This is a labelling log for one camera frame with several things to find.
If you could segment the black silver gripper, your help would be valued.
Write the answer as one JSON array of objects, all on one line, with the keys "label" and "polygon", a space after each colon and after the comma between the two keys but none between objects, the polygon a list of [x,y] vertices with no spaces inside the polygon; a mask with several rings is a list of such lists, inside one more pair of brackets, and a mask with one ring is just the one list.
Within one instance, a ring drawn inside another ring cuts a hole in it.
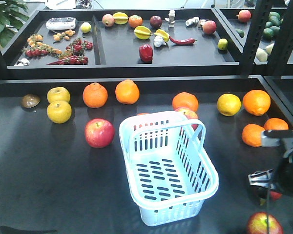
[{"label": "black silver gripper", "polygon": [[293,130],[264,130],[261,144],[281,146],[284,153],[276,168],[249,174],[249,184],[293,197]]}]

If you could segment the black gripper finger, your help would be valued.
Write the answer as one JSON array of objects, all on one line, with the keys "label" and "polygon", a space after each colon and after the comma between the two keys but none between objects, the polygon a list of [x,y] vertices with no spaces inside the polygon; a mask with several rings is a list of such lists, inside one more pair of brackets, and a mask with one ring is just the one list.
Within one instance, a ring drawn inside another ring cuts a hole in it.
[{"label": "black gripper finger", "polygon": [[8,226],[0,226],[0,234],[57,234],[57,230],[22,230]]}]

